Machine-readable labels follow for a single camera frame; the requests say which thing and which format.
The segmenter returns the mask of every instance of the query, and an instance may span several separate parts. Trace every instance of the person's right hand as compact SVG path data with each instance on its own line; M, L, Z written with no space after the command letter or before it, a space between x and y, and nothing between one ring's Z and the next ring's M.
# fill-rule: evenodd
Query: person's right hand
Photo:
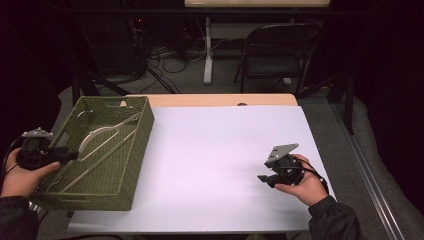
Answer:
M37 170L28 171L19 167L17 164L16 157L18 151L19 148L13 150L7 158L5 170L7 175L4 178L3 190L0 197L21 196L27 198L37 188L41 179L60 167L59 162L54 162Z
M300 154L293 154L292 156L309 163L309 160ZM308 164L300 162L304 168L311 169ZM328 196L318 177L308 171L305 171L303 179L298 185L291 186L277 183L274 188L297 197L308 206L314 205Z

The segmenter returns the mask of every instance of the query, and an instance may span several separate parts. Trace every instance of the wire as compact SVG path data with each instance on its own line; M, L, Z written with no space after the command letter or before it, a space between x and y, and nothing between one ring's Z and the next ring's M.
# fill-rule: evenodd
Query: wire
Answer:
M298 159L298 158L296 158L296 160L297 161L301 161L301 162L303 162L303 163L306 163L310 168L312 168L315 172L316 172L316 170L315 170L315 168L314 167L312 167L312 165L309 163L309 162L307 162L307 161L305 161L305 160L303 160L303 159Z
M98 62L105 67L105 70L106 71L108 71L111 75L114 75L114 72L112 71L112 69L104 61L104 57L101 56L101 54L99 53L98 49L96 49L96 47L94 47L93 44L91 43L90 39L88 39L88 37L86 35L86 31L81 26L81 23L76 18L72 18L72 19L73 19L72 21L75 24L74 26L80 31L81 36L83 37L83 39L87 43L87 46L88 46L90 52L92 53L93 58L95 58L95 60L98 60ZM131 45L133 45L138 50L142 49L141 42L143 40L143 37L144 37L144 35L140 37L139 44L136 44L134 42L131 42ZM139 52L135 51L135 55L137 55L138 57L141 57L142 54L140 54ZM124 80L120 80L120 81L115 81L114 83L117 84L117 85L120 85L120 84L124 84L124 83L133 82L133 81L136 81L139 78L141 78L141 76L143 76L143 75L144 75L143 72L141 72L141 71L138 72L137 71L132 76L130 76L128 79L124 79Z
M203 39L203 41L204 41L204 50L203 50L203 52L202 52L202 55L200 55L200 57L198 57L197 59L192 59L192 60L190 60L190 61L197 61L197 60L202 59L202 58L203 58L203 56L205 56L205 53L206 53L206 50L207 50L205 34L203 33L203 29L202 29L202 27L200 26L199 20L198 20L197 18L196 18L196 23L197 23L197 26L198 26L198 27L199 27L199 29L200 29L200 32L202 33L202 39Z
M22 138L23 138L22 136L15 138L15 140L13 140L13 142L9 145L9 148L7 149L7 151L4 155L3 164L2 164L2 168L1 168L1 174L0 174L0 183L1 183L0 194L3 191L4 178L6 177L6 174L10 172L10 170L6 172L7 159L9 158L9 154L10 154L10 152L12 152L12 149L15 148L16 143L18 141L20 141Z
M296 233L292 238L290 238L290 240L295 240L299 236L300 236L300 233Z
M192 56L192 57L186 56L187 60L188 61L197 61L197 60L200 60L201 58L203 58L203 56L205 55L205 51L200 51L200 49L201 49L201 46L199 45L198 48L197 48L197 51L185 51L185 54L192 53L192 52L195 53L194 56Z
M46 218L47 214L50 212L50 210L46 210L43 214L43 216L41 216L40 220L39 220L39 224L41 224L44 220L44 218Z
M315 171L315 169L308 162L306 162L302 159L297 159L297 160L308 164L313 170L311 170L309 168L304 168L304 167L280 167L280 169L287 169L287 170L288 169L298 169L298 170L307 171L307 172L314 174L320 180L320 182L321 182L322 186L324 187L325 191L327 192L327 194L329 194L328 185L327 185L327 181L325 180L325 178L323 178L321 175L319 175L319 173L317 171Z
M158 68L160 66L160 59L151 59L151 60L158 61L157 64L153 64L149 60L147 60L147 63L149 63L150 65L152 65L152 67Z
M145 87L145 88L143 88L143 89L141 89L140 90L140 93L143 93L144 91L146 91L147 89L149 89L150 87L152 87L155 83L157 83L158 82L158 80L155 80L152 84L150 84L149 86L147 86L147 87Z
M176 94L176 92L174 91L174 89L172 89L171 86L169 86L168 83L166 83L165 81L163 81L163 79L161 78L161 76L159 76L155 71L153 71L152 69L148 69L147 71L149 71L150 74L152 74L153 77L155 77L160 84L162 84L162 86L168 90L168 92L172 93L172 94Z
M163 72L159 68L156 68L156 69L160 72L160 77L161 78L164 78L164 79L168 80L169 82L171 82L172 85L174 85L175 89L177 89L178 93L181 93L180 89L178 89L177 85L171 79L169 79L168 77L166 77L165 75L163 75Z
M170 71L170 70L167 70L167 69L166 69L166 66L165 66L165 60L166 60L166 59L169 59L169 58L165 58L165 59L163 59L163 61L162 61L162 68L163 68L163 70L164 70L165 72L168 72L168 73L180 73L180 72L184 71L184 69L187 67L187 59L186 59L184 56L181 56L181 58L180 58L180 59L184 61L184 66L183 66L181 69L177 70L177 71Z

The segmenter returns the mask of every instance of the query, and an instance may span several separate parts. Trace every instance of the person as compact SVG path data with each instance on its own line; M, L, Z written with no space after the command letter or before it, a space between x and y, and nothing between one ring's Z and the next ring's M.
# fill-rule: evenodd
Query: person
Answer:
M0 239L36 239L38 214L29 209L28 197L35 191L41 179L57 170L59 162L28 171L16 163L19 148L13 150L4 169L5 176L0 195Z
M292 154L292 156L301 160L304 168L312 170L306 157L300 154ZM274 188L297 197L309 206L308 210L312 216L309 221L309 230L312 239L365 239L355 211L347 205L336 202L331 195L328 195L314 174L305 171L298 185L275 184Z
M35 191L41 179L60 166L59 162L54 162L34 171L22 169L16 163L18 151L19 149L15 149L8 156L7 174L0 195L0 239L2 240L37 238L38 216L35 211L29 210L28 197ZM301 162L304 168L312 169L307 158L299 154L293 154L293 156L303 160ZM353 209L336 202L332 196L328 195L314 174L305 172L304 178L298 185L276 184L275 189L291 194L309 206L312 216L309 228L313 239L364 239ZM225 237L232 239L235 236L225 235Z

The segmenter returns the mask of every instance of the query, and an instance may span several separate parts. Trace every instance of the woven basket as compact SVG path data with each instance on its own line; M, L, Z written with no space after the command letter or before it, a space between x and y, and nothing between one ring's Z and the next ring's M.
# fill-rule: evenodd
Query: woven basket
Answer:
M130 210L153 122L147 97L81 97L52 146L78 151L93 131L121 126L93 137L79 154L88 157L50 174L30 200L45 209Z

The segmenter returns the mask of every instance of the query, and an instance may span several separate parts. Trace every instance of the black jacket sleeve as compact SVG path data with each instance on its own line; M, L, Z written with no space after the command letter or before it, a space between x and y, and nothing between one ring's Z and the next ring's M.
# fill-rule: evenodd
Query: black jacket sleeve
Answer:
M336 202L328 196L309 207L312 219L309 229L314 240L365 239L361 233L358 217L349 206Z
M26 198L0 198L0 239L36 239L38 227L38 215Z

